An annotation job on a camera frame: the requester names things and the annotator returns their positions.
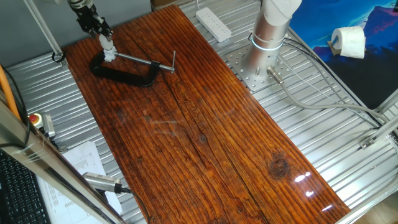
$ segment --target wood knot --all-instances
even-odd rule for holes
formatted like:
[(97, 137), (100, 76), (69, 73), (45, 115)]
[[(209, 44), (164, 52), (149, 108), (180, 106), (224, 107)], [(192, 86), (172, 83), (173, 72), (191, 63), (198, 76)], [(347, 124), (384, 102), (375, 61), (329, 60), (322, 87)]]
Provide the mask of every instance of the wood knot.
[(205, 142), (207, 142), (207, 137), (204, 135), (204, 134), (200, 134), (200, 141), (202, 142), (202, 143), (205, 143)]
[(284, 177), (289, 171), (289, 164), (284, 159), (277, 159), (271, 163), (270, 173), (275, 178)]

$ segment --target varnished wood surface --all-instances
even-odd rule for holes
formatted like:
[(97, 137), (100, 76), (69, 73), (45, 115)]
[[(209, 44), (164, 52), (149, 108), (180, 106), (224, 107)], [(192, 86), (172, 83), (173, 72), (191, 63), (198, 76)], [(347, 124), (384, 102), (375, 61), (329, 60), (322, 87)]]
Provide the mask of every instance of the varnished wood surface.
[[(139, 88), (95, 77), (101, 47), (67, 47), (72, 74), (154, 223), (334, 223), (349, 208), (176, 6), (114, 28), (124, 54), (171, 66)], [(118, 58), (107, 67), (145, 74)]]

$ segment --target gray floor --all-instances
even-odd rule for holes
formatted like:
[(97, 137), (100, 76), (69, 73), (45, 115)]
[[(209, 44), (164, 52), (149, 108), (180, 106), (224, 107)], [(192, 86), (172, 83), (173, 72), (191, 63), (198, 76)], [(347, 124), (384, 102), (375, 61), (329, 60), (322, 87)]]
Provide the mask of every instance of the gray floor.
[[(180, 6), (218, 55), (231, 66), (227, 55), (249, 44), (249, 29), (259, 12), (259, 1), (205, 0), (200, 1), (200, 7), (209, 7), (232, 30), (229, 41), (217, 43), (195, 18), (197, 7), (194, 3)], [(281, 56), (294, 70), (285, 75), (285, 83), (300, 101), (323, 105), (343, 99), (346, 103), (355, 103), (333, 76), (321, 74), (312, 61), (297, 50), (283, 46)], [(106, 173), (121, 178), (126, 184), (69, 69), (52, 62), (48, 54), (9, 70), (22, 90), (29, 113), (52, 115), (58, 145), (72, 149), (86, 141), (95, 142)], [(341, 108), (304, 110), (295, 106), (276, 83), (252, 94), (350, 208), (356, 208), (383, 191), (390, 180), (397, 177), (397, 151), (388, 139), (366, 150), (360, 149), (359, 142), (376, 131), (374, 121), (366, 114)], [(397, 106), (386, 112), (388, 118), (398, 114)], [(145, 223), (131, 195), (122, 194), (119, 200), (125, 220)]]

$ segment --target black keyboard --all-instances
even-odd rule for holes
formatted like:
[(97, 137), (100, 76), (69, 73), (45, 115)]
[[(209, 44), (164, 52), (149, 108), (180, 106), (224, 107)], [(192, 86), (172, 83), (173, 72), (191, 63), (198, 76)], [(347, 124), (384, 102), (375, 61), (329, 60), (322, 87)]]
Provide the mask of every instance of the black keyboard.
[(0, 184), (0, 224), (50, 223), (35, 175), (2, 149)]

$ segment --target metal mounting plate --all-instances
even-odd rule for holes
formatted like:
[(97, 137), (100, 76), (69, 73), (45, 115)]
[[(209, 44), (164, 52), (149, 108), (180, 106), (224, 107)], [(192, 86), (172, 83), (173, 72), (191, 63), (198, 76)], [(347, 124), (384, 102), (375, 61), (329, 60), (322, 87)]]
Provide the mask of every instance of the metal mounting plate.
[[(265, 88), (268, 84), (275, 82), (275, 80), (271, 76), (267, 77), (258, 77), (255, 74), (246, 73), (241, 66), (242, 56), (249, 50), (249, 46), (243, 47), (241, 49), (235, 50), (227, 55), (228, 61), (231, 63), (231, 66), (235, 68), (236, 72), (242, 78), (242, 81), (246, 84), (246, 86), (251, 91), (257, 91), (262, 88)], [(278, 61), (277, 66), (275, 66), (277, 71), (280, 71), (278, 74), (282, 77), (284, 76), (284, 72), (288, 72), (289, 68), (285, 65), (285, 63)]]

